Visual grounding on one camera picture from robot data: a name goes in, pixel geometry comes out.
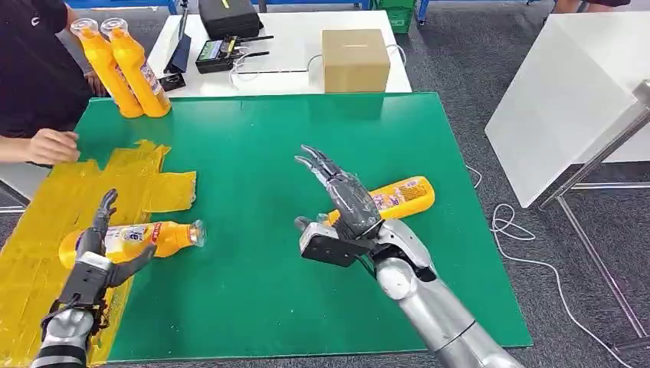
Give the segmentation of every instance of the green bin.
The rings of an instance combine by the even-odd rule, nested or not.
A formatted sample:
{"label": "green bin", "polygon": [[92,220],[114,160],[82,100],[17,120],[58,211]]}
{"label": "green bin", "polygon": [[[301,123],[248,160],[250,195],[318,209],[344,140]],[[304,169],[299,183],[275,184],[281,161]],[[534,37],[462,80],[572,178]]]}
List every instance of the green bin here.
{"label": "green bin", "polygon": [[392,33],[409,33],[415,0],[371,0],[370,8],[385,10]]}
{"label": "green bin", "polygon": [[384,8],[388,13],[388,20],[392,33],[409,33],[413,8]]}
{"label": "green bin", "polygon": [[377,9],[415,7],[415,0],[375,0],[374,3]]}

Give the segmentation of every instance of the black t-shirt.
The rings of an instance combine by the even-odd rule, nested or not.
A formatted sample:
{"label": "black t-shirt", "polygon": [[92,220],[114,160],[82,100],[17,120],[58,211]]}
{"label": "black t-shirt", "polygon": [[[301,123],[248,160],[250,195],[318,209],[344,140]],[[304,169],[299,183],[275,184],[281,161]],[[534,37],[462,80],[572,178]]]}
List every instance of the black t-shirt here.
{"label": "black t-shirt", "polygon": [[63,0],[0,4],[0,135],[70,130],[92,92],[55,34],[67,24]]}

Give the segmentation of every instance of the yellow plastic bottle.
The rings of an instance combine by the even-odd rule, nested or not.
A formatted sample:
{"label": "yellow plastic bottle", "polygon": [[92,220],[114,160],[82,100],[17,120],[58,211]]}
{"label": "yellow plastic bottle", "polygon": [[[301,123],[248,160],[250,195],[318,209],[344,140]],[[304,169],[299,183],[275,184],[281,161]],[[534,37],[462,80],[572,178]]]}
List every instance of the yellow plastic bottle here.
{"label": "yellow plastic bottle", "polygon": [[[77,241],[84,230],[76,230],[66,235],[59,246],[59,259],[65,268],[74,266],[77,257]],[[155,257],[169,257],[180,249],[205,245],[205,228],[197,220],[189,225],[171,221],[150,224],[110,226],[104,238],[106,256],[113,262],[134,259],[144,248],[153,243],[158,245]]]}
{"label": "yellow plastic bottle", "polygon": [[144,113],[148,117],[165,116],[172,105],[163,86],[146,63],[144,48],[129,34],[126,21],[109,18],[102,22],[101,31],[110,39],[113,56],[135,92]]}
{"label": "yellow plastic bottle", "polygon": [[[413,176],[370,192],[382,219],[402,219],[429,209],[435,201],[433,186],[424,176]],[[340,217],[338,210],[326,215],[324,223],[333,224]]]}
{"label": "yellow plastic bottle", "polygon": [[70,30],[81,40],[86,58],[120,108],[122,116],[129,118],[141,116],[143,109],[129,89],[113,57],[113,49],[100,34],[97,22],[89,18],[77,19],[72,22]]}

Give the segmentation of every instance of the white cable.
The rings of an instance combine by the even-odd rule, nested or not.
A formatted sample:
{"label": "white cable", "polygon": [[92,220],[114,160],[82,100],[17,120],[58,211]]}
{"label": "white cable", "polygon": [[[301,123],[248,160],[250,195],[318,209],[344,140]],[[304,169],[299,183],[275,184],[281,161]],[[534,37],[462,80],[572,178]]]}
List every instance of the white cable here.
{"label": "white cable", "polygon": [[397,48],[397,50],[399,50],[400,56],[402,57],[402,64],[404,64],[404,66],[406,66],[406,53],[404,52],[404,49],[402,48],[402,46],[400,46],[398,44],[389,44],[389,45],[386,46],[386,48]]}
{"label": "white cable", "polygon": [[[250,49],[250,48],[247,47],[247,46],[240,46],[239,48]],[[389,45],[386,46],[386,49],[388,49],[388,48],[397,48],[397,50],[398,50],[399,53],[400,53],[400,57],[401,57],[401,59],[402,59],[402,63],[404,64],[404,66],[406,66],[406,53],[404,52],[404,49],[403,49],[401,46],[399,46],[398,44],[389,44]],[[235,85],[235,80],[233,79],[233,75],[234,75],[234,74],[237,74],[237,75],[238,75],[238,78],[239,78],[239,75],[240,75],[240,74],[237,72],[237,69],[239,69],[239,67],[242,66],[242,65],[244,64],[244,59],[245,59],[246,57],[250,56],[251,54],[252,54],[252,53],[247,53],[247,54],[243,54],[241,57],[239,57],[239,58],[234,62],[234,64],[232,65],[232,69],[228,72],[228,81],[230,82],[230,85],[232,85],[235,89],[239,89],[239,87],[237,87],[237,86]],[[323,54],[314,55],[314,56],[312,56],[312,57],[309,59],[309,61],[307,62],[307,67],[306,67],[306,69],[307,69],[307,73],[309,73],[309,66],[311,65],[311,62],[314,61],[314,60],[316,60],[316,58],[321,58],[321,57],[323,57]],[[275,71],[274,73],[284,73],[284,72],[285,72],[285,71]],[[246,74],[253,74],[254,76],[253,76],[253,78],[246,79],[246,80],[243,80],[243,81],[252,81],[252,80],[254,80],[254,79],[255,79],[255,78],[256,78],[260,73],[261,73],[261,72],[259,72],[259,71],[258,71],[258,72],[253,72],[253,73],[246,73]],[[481,174],[480,174],[478,171],[476,171],[476,170],[470,168],[469,166],[468,166],[468,168],[469,168],[470,170],[474,171],[475,173],[477,173],[477,174],[479,175],[479,180],[478,180],[478,182],[476,183],[476,185],[478,185],[478,183],[481,182],[481,177],[482,177]]]}
{"label": "white cable", "polygon": [[[478,186],[478,184],[481,183],[481,179],[483,178],[483,175],[481,175],[481,173],[478,172],[476,169],[473,169],[473,168],[471,168],[470,166],[467,166],[467,165],[465,165],[465,166],[468,169],[470,169],[472,172],[478,174],[478,182],[476,182],[476,184],[474,184],[474,187],[476,188]],[[510,210],[510,218],[505,220],[505,219],[497,217],[497,214],[498,214],[500,209],[508,209],[508,210]],[[519,230],[520,232],[526,234],[526,235],[525,236],[517,236],[515,234],[507,232],[506,230],[511,226],[513,228]],[[624,362],[621,358],[619,358],[619,356],[616,355],[616,353],[612,349],[610,349],[607,346],[607,344],[603,343],[602,340],[600,340],[596,335],[594,335],[593,332],[591,332],[586,327],[584,327],[573,316],[573,314],[571,313],[571,310],[569,309],[569,305],[566,303],[566,298],[564,297],[564,291],[562,290],[562,284],[560,282],[560,273],[557,271],[557,268],[555,268],[551,264],[548,264],[548,263],[542,262],[542,261],[534,261],[532,259],[511,257],[510,255],[507,255],[506,252],[503,250],[503,248],[501,247],[501,243],[499,242],[499,236],[498,236],[499,234],[503,234],[503,235],[506,235],[508,238],[517,239],[517,240],[521,240],[521,241],[524,241],[524,242],[530,242],[530,241],[533,241],[533,240],[535,240],[537,238],[535,236],[535,234],[533,234],[532,232],[530,232],[526,228],[524,228],[522,226],[519,226],[519,225],[514,223],[514,208],[511,205],[508,205],[506,203],[501,203],[500,205],[497,205],[494,208],[494,212],[492,212],[492,223],[491,223],[490,231],[494,234],[494,241],[497,243],[497,248],[499,249],[499,252],[505,258],[510,259],[512,261],[531,263],[533,265],[545,266],[545,267],[548,267],[551,270],[553,270],[553,273],[555,274],[555,282],[557,283],[557,291],[560,293],[560,300],[562,301],[562,305],[564,306],[564,310],[566,311],[566,314],[569,315],[569,318],[571,319],[571,321],[574,322],[576,324],[576,326],[578,326],[580,328],[580,330],[585,331],[589,336],[591,336],[591,338],[593,338],[597,343],[599,343],[602,347],[604,347],[605,350],[607,350],[607,352],[609,354],[611,354],[612,357],[614,357],[614,359],[616,359],[619,363],[621,363],[625,368],[632,368],[632,366],[630,366],[629,364]]]}
{"label": "white cable", "polygon": [[483,174],[481,174],[480,172],[478,172],[478,170],[472,168],[469,165],[465,165],[465,167],[467,167],[468,170],[470,170],[473,173],[475,173],[476,175],[478,175],[478,181],[474,184],[474,189],[476,189],[481,184],[481,180],[483,180]]}
{"label": "white cable", "polygon": [[[239,73],[237,73],[237,69],[239,69],[239,67],[243,65],[243,63],[244,63],[244,59],[245,59],[246,57],[250,56],[251,54],[252,54],[252,53],[249,52],[249,53],[247,53],[247,54],[243,54],[242,56],[240,56],[240,57],[239,57],[237,60],[235,60],[235,62],[233,63],[233,65],[232,65],[232,69],[231,69],[230,71],[228,71],[228,81],[230,82],[230,85],[233,86],[236,90],[238,90],[239,87],[237,87],[237,85],[235,84],[235,80],[232,78],[232,76],[233,76],[233,74],[237,74],[237,78],[239,78]],[[259,73],[253,73],[253,75],[254,75],[253,78],[245,79],[245,80],[243,80],[243,81],[249,81],[249,80],[252,81],[252,80],[254,80],[254,79],[259,75]]]}

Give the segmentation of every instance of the floor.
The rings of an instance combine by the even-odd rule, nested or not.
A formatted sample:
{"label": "floor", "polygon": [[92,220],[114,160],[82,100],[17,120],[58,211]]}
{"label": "floor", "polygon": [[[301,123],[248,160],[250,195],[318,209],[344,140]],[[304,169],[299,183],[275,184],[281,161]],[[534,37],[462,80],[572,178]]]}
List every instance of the floor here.
{"label": "floor", "polygon": [[[648,3],[632,0],[632,10],[650,10]],[[428,7],[426,25],[418,28],[413,22],[408,35],[397,37],[407,55],[406,69],[413,90],[434,90],[440,94],[466,163],[484,174],[477,191],[486,221],[499,203],[518,206],[485,136],[484,127],[543,26],[543,18],[551,6],[549,0],[530,6],[523,2],[432,2]],[[191,9],[195,11],[195,1]],[[269,7],[270,12],[334,9],[352,10],[345,5]],[[125,18],[131,24],[131,33],[148,51],[167,16],[167,11],[162,8],[157,11],[79,12],[98,21],[110,16]],[[77,57],[80,55],[78,51],[73,52]],[[594,176],[597,179],[650,179],[650,165],[606,166]],[[567,196],[646,329],[650,329],[649,199],[650,193],[636,191],[584,192]],[[8,236],[16,221],[16,217],[0,216],[0,238]],[[582,245],[557,205],[546,212],[518,209],[516,222],[535,233],[537,240],[521,242],[502,238],[506,252],[555,265],[572,312],[606,343],[634,336],[598,271],[586,260]],[[620,366],[603,348],[571,324],[558,298],[551,271],[508,260],[504,265],[534,341],[531,348],[511,350],[524,366]],[[636,368],[650,367],[650,350],[624,353],[622,358]],[[381,368],[439,365],[426,353],[408,353],[114,366]]]}

